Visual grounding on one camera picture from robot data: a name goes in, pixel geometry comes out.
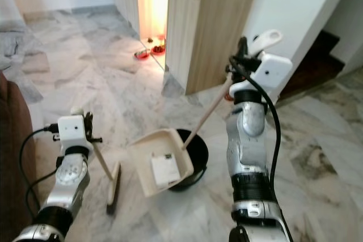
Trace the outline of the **beige long handled dustpan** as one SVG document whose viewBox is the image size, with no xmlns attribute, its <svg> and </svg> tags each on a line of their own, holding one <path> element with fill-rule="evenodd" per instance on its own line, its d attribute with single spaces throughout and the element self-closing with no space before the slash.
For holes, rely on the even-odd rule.
<svg viewBox="0 0 363 242">
<path fill-rule="evenodd" d="M 216 95 L 210 107 L 199 120 L 196 128 L 190 131 L 186 140 L 182 140 L 177 129 L 166 128 L 163 130 L 152 131 L 152 133 L 139 138 L 129 146 L 129 153 L 133 159 L 138 179 L 140 180 L 140 184 L 143 189 L 143 194 L 146 197 L 151 197 L 164 190 L 169 190 L 170 187 L 179 184 L 182 180 L 193 174 L 194 168 L 187 151 L 187 146 L 189 146 L 192 138 L 197 135 L 200 128 L 202 128 L 208 117 L 210 117 L 211 113 L 214 112 L 217 105 L 220 104 L 223 97 L 225 97 L 225 94 L 228 93 L 229 86 L 231 86 L 231 84 L 233 84 L 233 74 L 228 72 L 220 92 L 218 92 L 218 95 Z M 174 154 L 181 175 L 181 180 L 164 188 L 157 188 L 153 178 L 150 159 L 153 156 L 163 154 Z"/>
</svg>

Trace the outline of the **white paper box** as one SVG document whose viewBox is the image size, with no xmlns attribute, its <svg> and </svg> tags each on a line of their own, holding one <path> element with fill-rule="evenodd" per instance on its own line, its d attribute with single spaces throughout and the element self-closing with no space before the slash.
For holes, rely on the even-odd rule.
<svg viewBox="0 0 363 242">
<path fill-rule="evenodd" d="M 154 182 L 157 188 L 164 188 L 181 180 L 174 154 L 153 156 L 150 161 Z"/>
</svg>

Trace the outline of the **light wooden cabinet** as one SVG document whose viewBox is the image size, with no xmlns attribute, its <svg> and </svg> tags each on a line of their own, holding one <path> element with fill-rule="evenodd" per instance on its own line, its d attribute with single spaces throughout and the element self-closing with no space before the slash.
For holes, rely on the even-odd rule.
<svg viewBox="0 0 363 242">
<path fill-rule="evenodd" d="M 141 40 L 166 39 L 168 69 L 186 94 L 225 80 L 254 0 L 115 0 Z"/>
</svg>

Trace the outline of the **dark wooden staircase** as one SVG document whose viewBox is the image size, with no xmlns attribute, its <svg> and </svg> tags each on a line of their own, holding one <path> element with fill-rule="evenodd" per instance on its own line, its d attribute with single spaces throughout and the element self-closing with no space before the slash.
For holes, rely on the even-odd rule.
<svg viewBox="0 0 363 242">
<path fill-rule="evenodd" d="M 342 71 L 344 63 L 331 55 L 340 37 L 322 30 L 312 43 L 282 92 L 280 100 L 290 99 L 333 79 Z"/>
</svg>

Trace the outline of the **dark brown sofa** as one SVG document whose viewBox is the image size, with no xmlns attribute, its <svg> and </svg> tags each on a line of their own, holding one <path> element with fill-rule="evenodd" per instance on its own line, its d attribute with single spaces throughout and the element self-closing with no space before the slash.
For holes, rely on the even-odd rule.
<svg viewBox="0 0 363 242">
<path fill-rule="evenodd" d="M 33 133 L 28 105 L 19 86 L 0 74 L 0 242 L 12 242 L 33 221 L 25 206 L 26 186 L 18 164 L 20 148 Z"/>
</svg>

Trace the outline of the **red bowl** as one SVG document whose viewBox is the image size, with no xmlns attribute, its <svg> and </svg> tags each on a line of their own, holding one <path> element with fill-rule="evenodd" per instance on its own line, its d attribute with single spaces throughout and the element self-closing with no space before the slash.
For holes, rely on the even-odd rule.
<svg viewBox="0 0 363 242">
<path fill-rule="evenodd" d="M 164 55 L 166 52 L 166 35 L 149 37 L 147 38 L 147 44 L 150 45 L 150 54 L 154 56 Z"/>
</svg>

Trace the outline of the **black round bin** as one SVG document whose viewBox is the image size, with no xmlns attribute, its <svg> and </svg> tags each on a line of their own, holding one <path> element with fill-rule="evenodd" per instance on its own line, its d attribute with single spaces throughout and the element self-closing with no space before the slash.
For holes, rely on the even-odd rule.
<svg viewBox="0 0 363 242">
<path fill-rule="evenodd" d="M 206 143 L 198 135 L 194 136 L 187 146 L 187 151 L 193 164 L 194 172 L 179 184 L 169 188 L 170 191 L 185 191 L 201 180 L 207 170 L 209 151 Z"/>
</svg>

